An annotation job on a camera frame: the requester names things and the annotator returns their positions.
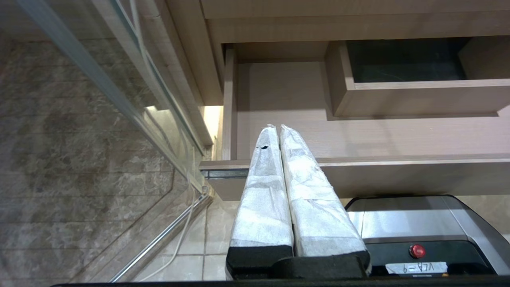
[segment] drawer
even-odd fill
[[[325,41],[243,43],[227,49],[218,136],[221,146],[216,148],[221,152],[216,160],[202,162],[200,168],[205,173],[248,169],[261,129],[267,124],[278,129],[285,124],[303,136],[340,198],[387,193],[508,192],[509,108],[476,116],[335,116],[332,98],[336,94],[330,87],[338,77],[334,78],[327,68],[327,53],[341,47],[346,47],[344,42]],[[342,57],[337,59],[344,66]],[[469,74],[467,66],[463,67]],[[456,103],[445,101],[443,105]],[[243,177],[213,174],[208,180],[220,196],[239,199]]]
[[[458,42],[331,42],[325,64],[333,114],[341,118],[495,115],[510,104],[506,64],[510,37],[475,37],[457,48],[457,54],[452,51],[455,47],[447,45],[459,46]]]

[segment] wooden drawer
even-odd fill
[[[510,68],[507,65],[510,37],[507,36],[472,38],[460,50],[463,68],[460,73],[465,73],[465,80],[359,82],[360,76],[354,74],[361,73],[353,73],[354,64],[357,70],[373,69],[384,74],[385,66],[393,63],[376,65],[365,61],[363,67],[358,67],[357,62],[363,59],[353,61],[349,52],[345,41],[334,41],[329,44],[325,56],[333,114],[338,117],[495,115],[510,104]],[[361,52],[358,58],[370,56]],[[375,57],[374,61],[380,62],[381,58],[384,55]],[[399,66],[406,65],[417,64],[399,63]],[[398,76],[388,76],[398,80]]]
[[[220,160],[203,162],[201,169],[247,169],[261,129],[266,124],[277,128],[285,124],[303,136],[340,198],[507,193],[509,108],[491,116],[336,117],[330,96],[332,72],[324,56],[341,44],[257,43],[228,49],[219,139],[222,152]],[[455,104],[444,102],[450,107]],[[225,199],[235,200],[242,194],[242,178],[211,177],[209,182],[217,184],[216,191]]]

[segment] tile floor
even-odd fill
[[[510,242],[510,196],[458,197]],[[341,199],[346,205],[350,199]],[[226,280],[225,259],[230,233],[239,201],[217,198],[191,225],[175,261],[147,281],[214,281]],[[133,281],[138,281],[171,259],[179,235],[172,240]]]
[[[83,44],[142,109],[116,40]],[[0,286],[67,282],[173,187],[173,167],[49,42],[12,42],[0,75]]]

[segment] marble wall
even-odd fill
[[[83,44],[137,108],[157,105],[116,40]],[[173,167],[52,43],[14,43],[8,55],[0,286],[68,282],[106,248],[121,250],[119,238],[129,241],[148,211],[186,187],[173,188]]]

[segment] glass panel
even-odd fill
[[[106,18],[90,1],[47,3],[63,24],[41,1],[27,4],[41,28],[0,4],[0,285],[109,281],[204,185],[203,147],[179,105],[105,21],[125,29],[117,3],[95,2],[111,7]]]

